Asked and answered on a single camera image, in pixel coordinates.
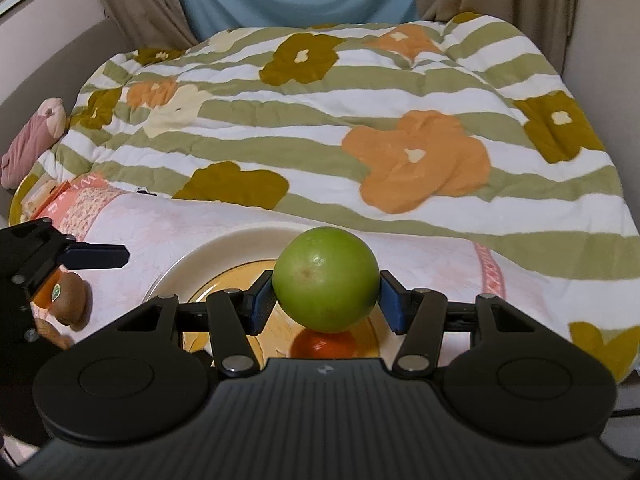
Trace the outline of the brown kiwi with sticker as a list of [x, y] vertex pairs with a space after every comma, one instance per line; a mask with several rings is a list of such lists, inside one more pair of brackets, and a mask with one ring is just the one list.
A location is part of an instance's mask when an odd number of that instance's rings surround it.
[[87, 302], [85, 281], [77, 273], [63, 273], [51, 290], [49, 313], [65, 326], [79, 325]]

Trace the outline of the small orange tangerine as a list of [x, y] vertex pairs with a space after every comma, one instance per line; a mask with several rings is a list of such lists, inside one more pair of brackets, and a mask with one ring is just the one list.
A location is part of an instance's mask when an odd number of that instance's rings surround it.
[[292, 359], [351, 359], [358, 353], [357, 341], [351, 332], [318, 333], [305, 328], [294, 338]]

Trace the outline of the green apple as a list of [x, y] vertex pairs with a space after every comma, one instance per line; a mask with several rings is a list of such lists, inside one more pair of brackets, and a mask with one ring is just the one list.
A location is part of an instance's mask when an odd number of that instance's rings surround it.
[[341, 333], [371, 313], [380, 289], [378, 260], [356, 235], [320, 226], [299, 234], [281, 252], [272, 287], [296, 323]]

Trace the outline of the orange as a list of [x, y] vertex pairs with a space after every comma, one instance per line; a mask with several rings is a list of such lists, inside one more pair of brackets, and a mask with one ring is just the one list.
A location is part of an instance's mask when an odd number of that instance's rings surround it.
[[52, 304], [53, 289], [60, 278], [62, 278], [64, 272], [61, 269], [56, 269], [47, 279], [47, 281], [38, 289], [35, 296], [32, 297], [32, 303], [38, 308], [47, 310]]

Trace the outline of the yellow green plate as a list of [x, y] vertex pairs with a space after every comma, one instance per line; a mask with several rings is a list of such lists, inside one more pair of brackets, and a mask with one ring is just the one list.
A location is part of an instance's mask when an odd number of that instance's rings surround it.
[[24, 221], [28, 221], [32, 216], [32, 213], [27, 211], [26, 197], [38, 180], [38, 176], [29, 174], [24, 177], [18, 186], [11, 200], [8, 226], [16, 226]]

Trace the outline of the snack packet on plate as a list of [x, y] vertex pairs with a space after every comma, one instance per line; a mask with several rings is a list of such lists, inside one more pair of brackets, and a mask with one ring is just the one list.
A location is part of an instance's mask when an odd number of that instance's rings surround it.
[[47, 181], [39, 180], [21, 202], [21, 220], [28, 221], [36, 218], [51, 200], [57, 198], [69, 187], [70, 182], [67, 180], [63, 182], [58, 182], [53, 179]]

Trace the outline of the cream plate with yellow print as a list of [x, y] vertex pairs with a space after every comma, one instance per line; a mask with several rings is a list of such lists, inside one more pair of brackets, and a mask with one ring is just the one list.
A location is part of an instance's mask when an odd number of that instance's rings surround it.
[[[173, 292], [182, 302], [200, 302], [224, 288], [247, 290], [262, 272], [274, 267], [280, 253], [298, 234], [309, 229], [299, 223], [268, 222], [218, 236], [180, 258], [146, 296]], [[431, 240], [378, 234], [361, 238], [374, 252], [378, 266], [389, 270], [406, 287], [434, 284], [437, 252]], [[264, 330], [248, 338], [259, 364], [265, 365], [270, 358], [290, 358], [291, 344], [305, 328], [275, 306]], [[386, 327], [379, 308], [346, 332], [351, 332], [357, 341], [355, 358], [380, 356], [389, 361], [400, 344], [400, 338]]]

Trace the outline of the pink floral cloth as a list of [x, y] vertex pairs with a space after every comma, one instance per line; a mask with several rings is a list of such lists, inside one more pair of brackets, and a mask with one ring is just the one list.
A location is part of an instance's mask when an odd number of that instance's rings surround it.
[[[48, 309], [34, 305], [35, 315], [66, 342], [81, 341], [142, 304], [174, 263], [209, 240], [268, 222], [314, 227], [314, 222], [269, 210], [119, 192], [97, 177], [71, 185], [43, 208], [42, 215], [78, 240], [123, 244], [130, 252], [128, 264], [120, 270], [82, 272], [88, 306], [79, 325], [65, 326]], [[556, 301], [544, 290], [546, 280], [537, 274], [468, 240], [416, 237], [436, 246], [434, 284], [427, 288], [460, 302], [493, 292], [557, 333], [568, 333], [554, 310]]]

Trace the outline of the pink plush toy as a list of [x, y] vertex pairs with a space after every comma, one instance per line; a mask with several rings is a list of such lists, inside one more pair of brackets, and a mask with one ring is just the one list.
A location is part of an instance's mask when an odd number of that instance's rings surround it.
[[62, 138], [66, 128], [63, 100], [44, 100], [2, 155], [2, 188], [16, 190], [39, 156]]

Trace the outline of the grey headboard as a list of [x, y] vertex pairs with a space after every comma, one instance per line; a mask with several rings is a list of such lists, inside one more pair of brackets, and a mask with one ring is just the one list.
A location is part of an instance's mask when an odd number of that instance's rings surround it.
[[106, 18], [52, 54], [1, 100], [1, 154], [44, 101], [61, 101], [68, 127], [80, 88], [104, 62], [130, 50], [131, 42], [113, 20]]

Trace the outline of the green striped floral quilt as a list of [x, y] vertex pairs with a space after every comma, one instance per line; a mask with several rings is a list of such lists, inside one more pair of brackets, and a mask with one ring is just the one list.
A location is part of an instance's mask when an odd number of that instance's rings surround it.
[[552, 65], [492, 16], [115, 55], [29, 174], [468, 240], [546, 280], [563, 336], [615, 378], [639, 362], [639, 233], [616, 168]]

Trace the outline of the beige left curtain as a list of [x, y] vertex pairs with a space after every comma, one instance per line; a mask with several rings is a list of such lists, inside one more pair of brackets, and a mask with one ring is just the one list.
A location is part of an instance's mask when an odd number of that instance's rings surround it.
[[198, 44], [180, 0], [100, 0], [135, 48], [186, 50]]

